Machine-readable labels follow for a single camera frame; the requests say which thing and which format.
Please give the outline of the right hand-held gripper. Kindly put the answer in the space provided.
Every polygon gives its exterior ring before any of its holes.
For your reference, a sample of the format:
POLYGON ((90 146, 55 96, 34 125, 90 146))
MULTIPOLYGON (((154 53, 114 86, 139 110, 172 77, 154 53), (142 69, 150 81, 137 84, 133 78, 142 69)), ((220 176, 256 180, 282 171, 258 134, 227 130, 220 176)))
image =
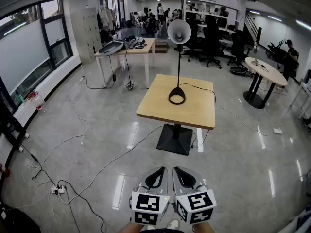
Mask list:
POLYGON ((175 211, 181 219, 195 225, 210 220, 217 206, 214 192, 198 173, 183 167, 172 170, 175 211))

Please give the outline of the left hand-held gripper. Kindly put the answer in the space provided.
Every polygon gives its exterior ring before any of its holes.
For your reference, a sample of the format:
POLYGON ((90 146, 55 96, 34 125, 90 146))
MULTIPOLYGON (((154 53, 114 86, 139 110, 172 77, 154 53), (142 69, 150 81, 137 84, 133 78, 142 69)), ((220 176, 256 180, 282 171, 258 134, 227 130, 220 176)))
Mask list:
POLYGON ((153 168, 143 173, 130 197, 132 221, 140 225, 156 225, 167 211, 168 170, 165 167, 153 168))

